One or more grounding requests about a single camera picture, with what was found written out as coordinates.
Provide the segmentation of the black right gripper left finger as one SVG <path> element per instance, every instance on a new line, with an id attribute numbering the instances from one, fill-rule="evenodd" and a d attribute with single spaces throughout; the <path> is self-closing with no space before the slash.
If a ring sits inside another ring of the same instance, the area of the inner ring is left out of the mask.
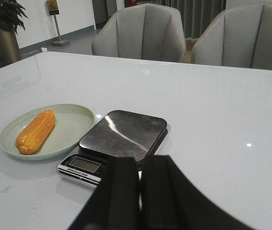
<path id="1" fill-rule="evenodd" d="M 137 230 L 139 175 L 134 158 L 113 158 L 70 230 Z"/>

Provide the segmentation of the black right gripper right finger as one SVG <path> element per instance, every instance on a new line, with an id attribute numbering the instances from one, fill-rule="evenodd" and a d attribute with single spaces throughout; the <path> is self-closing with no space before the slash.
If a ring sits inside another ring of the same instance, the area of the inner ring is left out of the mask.
<path id="1" fill-rule="evenodd" d="M 142 230 L 249 230 L 199 191 L 170 156 L 142 168 Z"/>

